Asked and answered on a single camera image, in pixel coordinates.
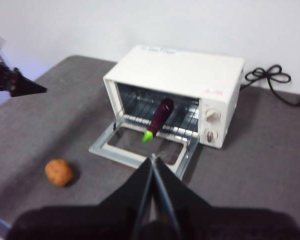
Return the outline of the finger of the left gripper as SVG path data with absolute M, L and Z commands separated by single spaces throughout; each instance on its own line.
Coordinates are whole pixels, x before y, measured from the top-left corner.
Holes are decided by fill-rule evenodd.
M 20 71 L 14 70 L 10 77 L 10 96 L 20 97 L 26 95 L 42 94 L 47 92 L 47 88 L 24 77 Z

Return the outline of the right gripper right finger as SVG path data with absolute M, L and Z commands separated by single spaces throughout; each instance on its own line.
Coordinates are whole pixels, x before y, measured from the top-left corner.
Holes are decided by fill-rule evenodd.
M 288 214 L 264 208 L 213 206 L 189 189 L 157 158 L 154 177 L 167 213 L 184 240 L 300 240 Z

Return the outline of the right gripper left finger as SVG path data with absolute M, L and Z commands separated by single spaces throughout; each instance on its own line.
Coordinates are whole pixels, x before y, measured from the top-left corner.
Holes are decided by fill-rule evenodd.
M 97 205 L 45 206 L 22 213 L 8 240 L 128 240 L 142 222 L 153 166 L 146 159 L 128 180 Z

